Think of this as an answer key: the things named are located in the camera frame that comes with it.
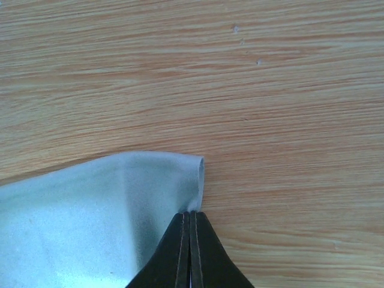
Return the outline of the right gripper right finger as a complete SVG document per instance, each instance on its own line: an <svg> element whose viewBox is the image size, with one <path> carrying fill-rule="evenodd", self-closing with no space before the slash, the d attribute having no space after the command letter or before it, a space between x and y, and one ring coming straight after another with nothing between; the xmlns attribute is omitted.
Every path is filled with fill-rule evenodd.
<svg viewBox="0 0 384 288"><path fill-rule="evenodd" d="M253 287L226 253L204 212L190 212L191 287Z"/></svg>

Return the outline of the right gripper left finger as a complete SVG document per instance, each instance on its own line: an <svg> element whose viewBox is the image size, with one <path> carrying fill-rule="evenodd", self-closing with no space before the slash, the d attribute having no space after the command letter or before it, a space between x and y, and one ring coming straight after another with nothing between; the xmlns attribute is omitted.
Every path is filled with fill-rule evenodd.
<svg viewBox="0 0 384 288"><path fill-rule="evenodd" d="M190 214L172 218L148 263L127 285L141 287L190 286Z"/></svg>

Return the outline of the light blue cleaning cloth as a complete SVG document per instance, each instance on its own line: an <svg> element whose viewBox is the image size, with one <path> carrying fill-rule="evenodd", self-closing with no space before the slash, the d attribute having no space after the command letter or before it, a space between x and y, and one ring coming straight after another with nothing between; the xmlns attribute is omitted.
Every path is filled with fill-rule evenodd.
<svg viewBox="0 0 384 288"><path fill-rule="evenodd" d="M201 156L125 152L1 187L2 287L125 287L177 212L202 205Z"/></svg>

